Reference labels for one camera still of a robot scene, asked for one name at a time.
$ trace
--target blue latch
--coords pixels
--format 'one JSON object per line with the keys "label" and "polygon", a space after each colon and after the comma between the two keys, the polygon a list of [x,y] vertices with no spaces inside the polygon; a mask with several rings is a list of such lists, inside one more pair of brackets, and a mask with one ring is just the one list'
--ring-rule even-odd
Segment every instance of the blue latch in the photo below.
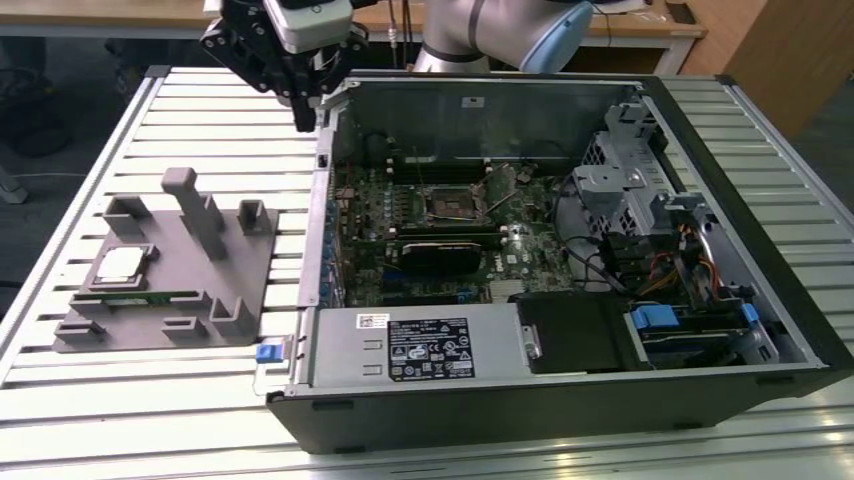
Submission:
{"label": "blue latch", "polygon": [[742,314],[749,323],[759,321],[759,312],[757,312],[757,307],[753,306],[753,303],[742,303]]}
{"label": "blue latch", "polygon": [[641,305],[631,312],[635,328],[678,327],[679,319],[670,305]]}
{"label": "blue latch", "polygon": [[260,344],[255,351],[256,363],[282,363],[284,362],[284,345]]}

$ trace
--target warning label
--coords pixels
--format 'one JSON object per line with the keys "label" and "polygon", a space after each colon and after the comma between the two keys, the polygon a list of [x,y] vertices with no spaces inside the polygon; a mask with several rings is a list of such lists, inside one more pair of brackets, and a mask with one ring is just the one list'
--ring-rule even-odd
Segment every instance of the warning label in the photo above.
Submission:
{"label": "warning label", "polygon": [[474,376],[466,318],[388,321],[388,377],[395,382]]}

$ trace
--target green circuit board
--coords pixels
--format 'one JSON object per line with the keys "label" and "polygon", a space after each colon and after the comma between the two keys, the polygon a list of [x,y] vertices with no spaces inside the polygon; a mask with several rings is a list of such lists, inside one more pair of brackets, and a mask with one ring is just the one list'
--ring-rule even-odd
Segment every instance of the green circuit board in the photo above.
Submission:
{"label": "green circuit board", "polygon": [[[491,303],[502,281],[531,292],[572,288],[547,221],[560,178],[536,177],[519,165],[496,167],[468,185],[399,185],[384,173],[354,167],[336,190],[347,306]],[[476,272],[442,277],[406,272],[399,254],[407,241],[390,232],[440,230],[448,232],[444,242],[454,241],[459,225],[502,232],[500,246],[484,248]]]}

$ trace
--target aluminum table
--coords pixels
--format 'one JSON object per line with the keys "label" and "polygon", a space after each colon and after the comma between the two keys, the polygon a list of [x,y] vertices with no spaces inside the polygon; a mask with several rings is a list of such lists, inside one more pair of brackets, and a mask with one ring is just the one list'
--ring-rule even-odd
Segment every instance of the aluminum table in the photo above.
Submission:
{"label": "aluminum table", "polygon": [[[666,84],[854,347],[851,214],[737,87],[709,78]],[[252,346],[53,353],[53,329],[107,233],[109,196],[175,208],[157,193],[173,166],[196,169],[222,208],[262,198],[280,210],[262,336],[294,332],[314,147],[275,98],[226,70],[175,68],[144,80],[0,325],[4,479],[854,476],[854,379],[709,429],[311,456],[254,393]],[[691,187],[685,162],[675,165]]]}

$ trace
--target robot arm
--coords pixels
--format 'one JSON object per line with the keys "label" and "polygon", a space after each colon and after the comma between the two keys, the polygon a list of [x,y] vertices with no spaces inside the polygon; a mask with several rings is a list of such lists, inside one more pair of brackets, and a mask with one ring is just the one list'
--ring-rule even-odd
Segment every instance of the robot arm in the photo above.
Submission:
{"label": "robot arm", "polygon": [[487,73],[492,57],[524,73],[555,73],[580,46],[592,10],[570,0],[432,1],[415,70]]}
{"label": "robot arm", "polygon": [[[335,90],[367,48],[354,8],[378,0],[222,0],[202,48],[259,91],[291,107],[300,132],[315,129],[320,97]],[[318,65],[318,54],[324,59]]]}
{"label": "robot arm", "polygon": [[[367,48],[355,9],[378,0],[222,0],[203,49],[260,92],[294,111],[296,129],[315,129],[315,108]],[[432,0],[416,71],[488,72],[486,56],[527,73],[552,73],[572,57],[592,5],[575,0]],[[318,53],[323,63],[318,65]]]}

